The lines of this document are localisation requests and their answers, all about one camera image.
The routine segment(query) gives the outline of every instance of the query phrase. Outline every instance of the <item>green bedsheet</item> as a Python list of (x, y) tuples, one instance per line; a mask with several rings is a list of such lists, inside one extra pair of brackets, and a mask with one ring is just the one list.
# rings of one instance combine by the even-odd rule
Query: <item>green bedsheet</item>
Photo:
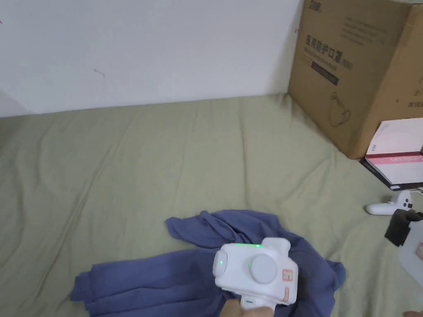
[[(69, 301), (98, 262), (192, 246), (164, 220), (201, 210), (279, 216), (347, 281), (333, 316), (423, 309), (363, 206), (392, 192), (341, 154), (289, 97), (261, 96), (0, 119), (0, 316), (87, 316)], [(417, 194), (415, 207), (423, 208)]]

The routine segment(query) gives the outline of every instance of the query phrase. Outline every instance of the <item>round knob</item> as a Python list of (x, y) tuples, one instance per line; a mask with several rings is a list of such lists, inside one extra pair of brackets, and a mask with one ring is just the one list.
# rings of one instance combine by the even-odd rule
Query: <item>round knob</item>
[(251, 261), (250, 273), (257, 283), (269, 284), (276, 278), (277, 266), (270, 256), (260, 254)]

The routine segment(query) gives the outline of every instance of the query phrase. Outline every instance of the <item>pink label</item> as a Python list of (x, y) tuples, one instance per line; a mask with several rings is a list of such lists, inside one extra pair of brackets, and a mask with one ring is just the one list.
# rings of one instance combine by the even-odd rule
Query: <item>pink label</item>
[(289, 287), (285, 287), (285, 294), (282, 301), (287, 303), (288, 299), (289, 299)]
[(292, 282), (292, 270), (283, 270), (282, 271), (282, 280), (285, 282)]
[(374, 165), (423, 163), (423, 156), (414, 155), (414, 156), (377, 157), (377, 158), (369, 158), (368, 160), (372, 162)]

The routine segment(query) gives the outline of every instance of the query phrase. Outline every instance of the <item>white controller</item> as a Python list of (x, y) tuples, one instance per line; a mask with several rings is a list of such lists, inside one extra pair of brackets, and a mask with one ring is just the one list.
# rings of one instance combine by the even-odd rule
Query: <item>white controller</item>
[(412, 207), (411, 194), (405, 190), (395, 194), (389, 202), (366, 206), (366, 210), (371, 215), (391, 216), (397, 209), (409, 211)]
[(215, 283), (241, 295), (241, 307), (253, 309), (297, 300), (298, 265), (288, 257), (291, 244), (284, 238), (265, 238), (261, 244), (228, 243), (213, 263)]

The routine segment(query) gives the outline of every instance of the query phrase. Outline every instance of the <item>sticker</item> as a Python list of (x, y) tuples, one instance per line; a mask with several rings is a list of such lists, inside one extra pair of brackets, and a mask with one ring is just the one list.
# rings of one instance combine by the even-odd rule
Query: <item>sticker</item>
[(285, 282), (292, 282), (292, 270), (283, 270), (282, 271), (282, 280)]
[(416, 249), (416, 255), (423, 261), (423, 242)]
[(289, 287), (285, 287), (285, 295), (282, 301), (287, 303), (288, 299), (289, 299)]

